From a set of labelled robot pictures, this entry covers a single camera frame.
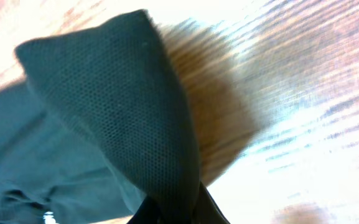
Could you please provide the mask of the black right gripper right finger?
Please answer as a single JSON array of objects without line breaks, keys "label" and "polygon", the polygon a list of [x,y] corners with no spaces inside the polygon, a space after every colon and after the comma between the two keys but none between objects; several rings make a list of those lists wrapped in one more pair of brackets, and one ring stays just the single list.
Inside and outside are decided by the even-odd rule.
[{"label": "black right gripper right finger", "polygon": [[193,223],[230,224],[202,182],[200,183],[198,199],[193,211]]}]

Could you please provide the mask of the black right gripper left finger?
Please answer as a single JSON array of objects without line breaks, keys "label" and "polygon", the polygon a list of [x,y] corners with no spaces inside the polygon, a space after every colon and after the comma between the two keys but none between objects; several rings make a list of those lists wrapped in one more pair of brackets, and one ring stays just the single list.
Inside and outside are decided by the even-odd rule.
[{"label": "black right gripper left finger", "polygon": [[127,224],[163,224],[162,213],[159,205],[151,197],[147,196],[137,212]]}]

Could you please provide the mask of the black t-shirt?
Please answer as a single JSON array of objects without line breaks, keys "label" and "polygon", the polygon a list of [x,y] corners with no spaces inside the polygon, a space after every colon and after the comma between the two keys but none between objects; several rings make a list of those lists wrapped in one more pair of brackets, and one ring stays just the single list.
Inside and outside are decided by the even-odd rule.
[{"label": "black t-shirt", "polygon": [[146,11],[15,49],[0,91],[0,223],[133,216],[149,196],[190,223],[198,145],[182,85]]}]

